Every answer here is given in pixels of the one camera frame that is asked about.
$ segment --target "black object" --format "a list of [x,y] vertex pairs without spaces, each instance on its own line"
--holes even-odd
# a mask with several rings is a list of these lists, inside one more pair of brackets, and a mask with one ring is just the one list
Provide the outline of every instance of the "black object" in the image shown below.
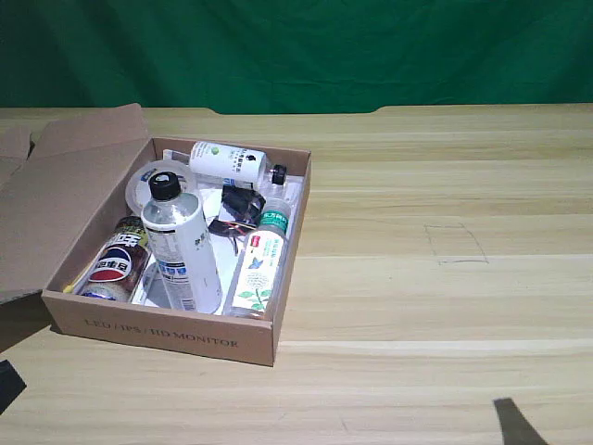
[[157,201],[168,201],[182,193],[179,178],[173,172],[161,172],[148,180],[150,194]]
[[548,445],[527,422],[512,399],[494,400],[504,445]]
[[215,218],[208,230],[213,235],[224,237],[245,235],[258,225],[265,204],[266,199],[258,192],[225,185],[222,188],[222,205],[233,215],[234,221]]
[[284,185],[286,181],[286,167],[281,164],[276,164],[273,167],[271,174],[271,183],[277,185]]
[[222,205],[237,221],[257,224],[266,200],[258,192],[225,185]]
[[27,385],[8,360],[0,362],[0,414],[26,387]]

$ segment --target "bottle label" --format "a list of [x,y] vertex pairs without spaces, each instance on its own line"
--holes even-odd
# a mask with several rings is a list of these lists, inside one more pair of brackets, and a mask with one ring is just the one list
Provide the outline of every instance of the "bottle label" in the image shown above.
[[274,232],[257,231],[249,236],[233,295],[235,308],[266,310],[283,248],[284,239]]
[[226,185],[253,189],[264,158],[261,151],[200,141],[194,144],[189,166],[193,172],[220,178]]
[[288,228],[288,218],[278,210],[266,210],[261,215],[259,225],[274,225],[286,233]]
[[216,311],[221,304],[221,280],[203,212],[175,229],[161,230],[146,221],[145,225],[171,307]]

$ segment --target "white lid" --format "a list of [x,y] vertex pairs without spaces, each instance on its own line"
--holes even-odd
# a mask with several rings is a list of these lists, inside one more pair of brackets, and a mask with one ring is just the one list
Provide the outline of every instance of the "white lid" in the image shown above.
[[168,159],[150,162],[134,173],[126,186],[126,202],[135,215],[140,216],[142,208],[151,198],[148,180],[160,172],[175,173],[183,192],[194,193],[197,190],[196,175],[182,162]]

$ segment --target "black cap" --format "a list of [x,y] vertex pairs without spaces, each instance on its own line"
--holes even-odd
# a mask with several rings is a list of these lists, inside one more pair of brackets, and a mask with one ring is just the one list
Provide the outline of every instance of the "black cap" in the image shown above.
[[179,179],[173,172],[160,172],[148,180],[150,194],[157,201],[168,201],[182,193]]
[[284,165],[276,164],[271,174],[271,183],[277,185],[284,185],[286,181],[286,167]]

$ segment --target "cardboard box lid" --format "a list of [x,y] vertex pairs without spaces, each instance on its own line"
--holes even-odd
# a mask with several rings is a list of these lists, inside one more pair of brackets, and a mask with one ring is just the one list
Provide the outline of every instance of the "cardboard box lid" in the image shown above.
[[138,104],[124,105],[48,123],[31,158],[47,158],[147,137],[142,108]]
[[0,136],[0,189],[27,160],[31,149],[31,131],[13,127]]
[[0,291],[48,286],[112,185],[127,180],[147,136],[137,104],[46,127],[0,190]]

